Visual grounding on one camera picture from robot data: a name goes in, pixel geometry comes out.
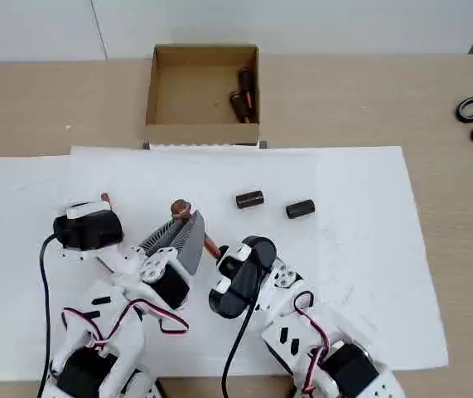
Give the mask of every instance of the black cylinder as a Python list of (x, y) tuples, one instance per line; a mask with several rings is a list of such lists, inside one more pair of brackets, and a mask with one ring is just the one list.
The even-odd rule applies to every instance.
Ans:
[(242, 195), (238, 195), (236, 197), (236, 206), (239, 209), (261, 205), (262, 203), (263, 203), (262, 191), (243, 193)]
[(312, 199), (307, 201), (300, 201), (298, 203), (293, 203), (292, 205), (286, 206), (287, 218), (297, 218), (315, 212), (316, 205)]
[(247, 106), (247, 100), (242, 93), (232, 92), (229, 96), (230, 104), (240, 123), (249, 123), (251, 114)]
[(238, 83), (240, 91), (254, 92), (254, 76), (249, 68), (242, 68), (238, 71)]

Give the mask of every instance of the white wall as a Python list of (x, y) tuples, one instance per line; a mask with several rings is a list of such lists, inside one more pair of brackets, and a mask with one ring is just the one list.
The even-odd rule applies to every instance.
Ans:
[(89, 1), (0, 0), (0, 61), (103, 59)]
[[(156, 43), (251, 41), (263, 53), (461, 52), (473, 0), (94, 0), (109, 57)], [(90, 0), (0, 0), (0, 61), (103, 59)]]

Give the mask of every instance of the open cardboard box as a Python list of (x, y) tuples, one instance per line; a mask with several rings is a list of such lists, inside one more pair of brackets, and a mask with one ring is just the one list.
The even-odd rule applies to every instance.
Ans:
[[(229, 102), (238, 70), (256, 80), (256, 123), (241, 124)], [(147, 100), (149, 143), (256, 144), (259, 126), (258, 48), (254, 45), (157, 45)]]

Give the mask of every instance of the wire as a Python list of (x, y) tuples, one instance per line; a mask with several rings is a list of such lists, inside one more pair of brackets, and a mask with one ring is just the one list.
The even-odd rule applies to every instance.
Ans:
[(262, 279), (260, 271), (261, 269), (259, 265), (257, 264), (256, 291), (254, 292), (253, 301), (251, 301), (251, 304), (249, 305), (249, 309), (247, 310), (247, 313), (245, 314), (244, 322), (242, 323), (242, 326), (239, 329), (238, 336), (236, 336), (233, 343), (233, 347), (230, 349), (229, 356), (227, 357), (227, 361), (225, 362), (225, 368), (223, 370), (223, 375), (221, 377), (221, 392), (223, 393), (224, 398), (229, 398), (229, 394), (227, 393), (227, 375), (229, 374), (230, 364), (234, 359), (234, 354), (236, 354), (236, 351), (238, 350), (238, 346), (242, 340), (242, 337), (244, 336), (245, 329), (247, 329), (247, 326), (249, 325), (249, 321), (251, 320), (251, 317), (253, 316), (254, 308), (256, 307), (256, 303), (258, 301), (258, 295), (260, 293), (260, 282)]
[(171, 313), (169, 311), (166, 311), (165, 309), (158, 307), (154, 303), (150, 303), (149, 301), (143, 299), (143, 298), (136, 298), (128, 303), (124, 310), (120, 313), (118, 316), (117, 322), (113, 325), (113, 328), (111, 329), (111, 332), (109, 335), (104, 338), (104, 335), (100, 331), (98, 325), (90, 318), (87, 318), (81, 311), (71, 308), (71, 307), (64, 307), (63, 311), (61, 312), (61, 319), (63, 320), (63, 325), (65, 328), (67, 328), (67, 322), (65, 318), (65, 313), (72, 313), (76, 317), (83, 319), (86, 321), (92, 328), (93, 336), (95, 337), (95, 341), (93, 341), (92, 347), (102, 347), (105, 344), (111, 340), (111, 338), (114, 336), (114, 334), (120, 329), (120, 325), (122, 324), (122, 321), (126, 314), (129, 312), (131, 308), (134, 307), (142, 307), (142, 305), (147, 305), (148, 310), (145, 310), (144, 313), (147, 313), (148, 311), (153, 311), (154, 313), (157, 313), (159, 315), (162, 315), (164, 318), (171, 319), (183, 326), (183, 329), (165, 329), (162, 326), (162, 318), (159, 318), (159, 328), (161, 329), (161, 332), (167, 335), (182, 335), (188, 332), (190, 325), (183, 319), (175, 315), (174, 313)]
[(326, 333), (324, 330), (322, 330), (321, 326), (314, 321), (307, 313), (304, 312), (302, 308), (300, 308), (297, 305), (297, 300), (305, 295), (310, 296), (310, 303), (308, 304), (308, 307), (313, 306), (313, 301), (314, 301), (314, 295), (310, 290), (305, 290), (303, 292), (300, 292), (294, 299), (293, 299), (293, 307), (295, 308), (295, 311), (299, 315), (302, 315), (303, 317), (307, 318), (310, 321), (310, 324), (317, 330), (319, 335), (321, 336), (322, 339), (322, 344), (318, 347), (316, 347), (314, 353), (313, 353), (313, 358), (310, 361), (310, 366), (308, 367), (308, 371), (306, 373), (306, 378), (304, 380), (304, 386), (302, 387), (302, 393), (303, 394), (308, 394), (310, 398), (313, 398), (313, 391), (315, 390), (315, 387), (311, 385), (311, 380), (313, 379), (313, 373), (315, 372), (315, 369), (317, 367), (317, 363), (319, 362), (319, 359), (321, 359), (321, 356), (326, 356), (328, 352), (330, 351), (330, 340), (326, 336)]
[(45, 366), (43, 367), (43, 374), (41, 376), (41, 383), (39, 384), (39, 390), (37, 392), (37, 398), (41, 398), (43, 390), (45, 389), (46, 376), (48, 375), (48, 362), (51, 359), (51, 305), (50, 295), (48, 291), (48, 281), (46, 280), (45, 272), (45, 250), (49, 243), (56, 238), (56, 235), (52, 234), (43, 241), (41, 251), (39, 252), (39, 268), (41, 270), (41, 279), (43, 280), (43, 289), (45, 292), (45, 319), (46, 319), (46, 353), (45, 353)]

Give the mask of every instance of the black cable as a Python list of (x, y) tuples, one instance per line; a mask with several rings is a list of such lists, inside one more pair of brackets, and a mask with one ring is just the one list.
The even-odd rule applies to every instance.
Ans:
[(41, 398), (43, 389), (45, 388), (46, 376), (48, 375), (48, 362), (51, 359), (51, 305), (50, 297), (48, 293), (48, 282), (46, 281), (45, 273), (45, 250), (49, 243), (56, 238), (56, 235), (52, 234), (43, 242), (41, 251), (39, 252), (39, 268), (41, 269), (41, 278), (43, 279), (43, 289), (45, 290), (45, 317), (46, 317), (46, 354), (45, 354), (45, 366), (43, 368), (43, 375), (41, 376), (41, 383), (39, 384), (39, 391), (37, 392), (37, 398)]
[(244, 323), (242, 323), (242, 326), (238, 332), (238, 336), (236, 336), (234, 340), (233, 347), (230, 349), (229, 356), (227, 357), (227, 362), (225, 362), (225, 368), (223, 369), (223, 375), (221, 376), (221, 392), (223, 393), (224, 398), (229, 398), (229, 394), (227, 393), (227, 375), (229, 374), (230, 364), (234, 359), (234, 354), (236, 354), (236, 351), (238, 350), (238, 346), (242, 340), (242, 337), (244, 336), (245, 329), (247, 329), (247, 325), (249, 324), (249, 321), (253, 316), (254, 308), (256, 307), (256, 303), (258, 301), (258, 295), (260, 293), (260, 283), (262, 282), (262, 272), (258, 263), (256, 272), (256, 291), (254, 293), (253, 301), (251, 301), (251, 304), (249, 305), (249, 309), (245, 314)]

